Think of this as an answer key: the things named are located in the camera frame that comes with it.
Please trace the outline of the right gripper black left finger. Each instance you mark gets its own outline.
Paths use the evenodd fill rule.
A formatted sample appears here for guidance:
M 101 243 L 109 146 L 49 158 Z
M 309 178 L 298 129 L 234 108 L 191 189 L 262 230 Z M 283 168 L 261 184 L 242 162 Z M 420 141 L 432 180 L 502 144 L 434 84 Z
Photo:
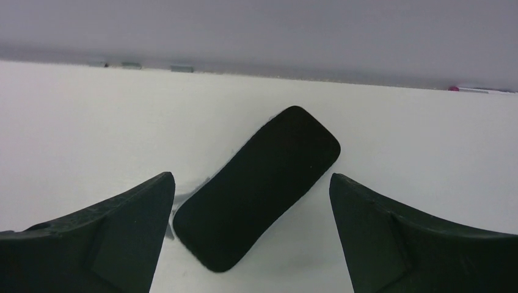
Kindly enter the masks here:
M 1 233 L 2 292 L 148 292 L 175 195 L 171 172 L 71 214 Z

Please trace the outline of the black and lilac folding umbrella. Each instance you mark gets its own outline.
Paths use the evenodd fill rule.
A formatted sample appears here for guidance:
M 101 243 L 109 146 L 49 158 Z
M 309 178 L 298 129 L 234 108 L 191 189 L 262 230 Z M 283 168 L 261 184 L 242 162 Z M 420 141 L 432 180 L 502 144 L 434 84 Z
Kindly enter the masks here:
M 304 108 L 290 106 L 179 206 L 173 231 L 208 270 L 227 272 L 340 153 L 328 129 Z

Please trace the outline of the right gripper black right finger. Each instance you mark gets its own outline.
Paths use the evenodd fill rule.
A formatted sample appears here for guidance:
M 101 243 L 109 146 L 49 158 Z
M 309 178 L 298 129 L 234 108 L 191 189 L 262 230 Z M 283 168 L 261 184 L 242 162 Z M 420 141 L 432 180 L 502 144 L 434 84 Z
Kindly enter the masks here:
M 355 292 L 516 292 L 517 236 L 461 225 L 335 173 L 332 211 Z

